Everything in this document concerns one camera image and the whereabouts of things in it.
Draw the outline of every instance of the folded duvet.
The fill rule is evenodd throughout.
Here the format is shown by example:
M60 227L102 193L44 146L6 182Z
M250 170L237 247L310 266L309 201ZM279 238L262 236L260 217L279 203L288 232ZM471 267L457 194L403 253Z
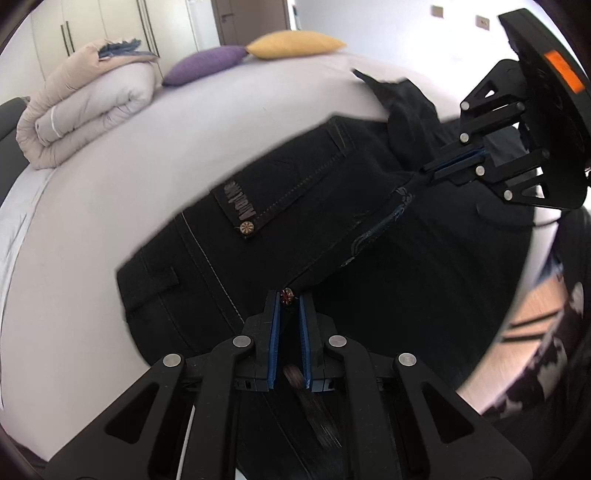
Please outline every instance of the folded duvet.
M57 167L147 106L156 84L152 54L99 58L98 41L69 57L23 112L17 142L34 168Z
M37 139L44 147L58 147L55 164L59 165L146 107L152 100L154 83L154 69L149 63L131 63L111 70L37 120Z

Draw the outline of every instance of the white wall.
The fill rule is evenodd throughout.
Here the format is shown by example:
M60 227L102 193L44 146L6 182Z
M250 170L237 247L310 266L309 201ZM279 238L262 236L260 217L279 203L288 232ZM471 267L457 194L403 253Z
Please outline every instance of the white wall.
M199 50L219 47L212 0L187 0L195 42Z
M497 61L517 59L497 15L528 8L566 43L534 0L295 0L303 30L339 38L348 50L413 69L432 78L458 100ZM444 18L431 16L431 5ZM476 27L476 14L491 20Z
M29 16L0 54L0 103L17 96L32 95L44 81Z

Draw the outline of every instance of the yellow pillow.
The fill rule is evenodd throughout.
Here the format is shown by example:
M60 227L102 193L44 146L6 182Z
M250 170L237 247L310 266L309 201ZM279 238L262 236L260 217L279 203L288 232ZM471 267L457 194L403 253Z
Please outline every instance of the yellow pillow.
M346 44L318 32L304 30L281 30L257 38L246 47L248 53L260 59L284 59L328 53L345 47Z

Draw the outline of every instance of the jeans button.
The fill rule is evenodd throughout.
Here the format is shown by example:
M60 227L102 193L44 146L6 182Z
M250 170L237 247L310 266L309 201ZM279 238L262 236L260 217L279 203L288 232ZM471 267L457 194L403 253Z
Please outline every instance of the jeans button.
M255 231L255 224L252 222L242 222L240 224L240 233L242 235L250 235Z

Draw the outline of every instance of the metal rivet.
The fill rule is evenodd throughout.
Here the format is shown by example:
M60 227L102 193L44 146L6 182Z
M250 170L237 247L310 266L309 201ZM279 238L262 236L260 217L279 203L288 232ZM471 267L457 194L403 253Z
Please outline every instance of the metal rivet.
M240 224L240 233L242 235L250 235L255 231L255 224L252 222L242 222Z
M238 335L237 337L234 337L234 340L232 340L234 346L237 346L238 348L247 347L251 344L251 342L251 338L246 335Z
M415 357L411 353L401 353L398 356L398 361L400 362L401 365L404 365L405 367L411 367L415 363L417 363L417 357Z
M347 345L347 339L341 335L333 335L329 338L329 343L337 348Z
M281 303L283 305L288 305L288 306L293 303L295 297L296 296L294 295L293 291L289 287L284 288L283 290L281 290L281 293L279 295L279 298L281 300Z
M181 362L181 356L177 353L169 353L164 357L162 363L167 367L176 367Z

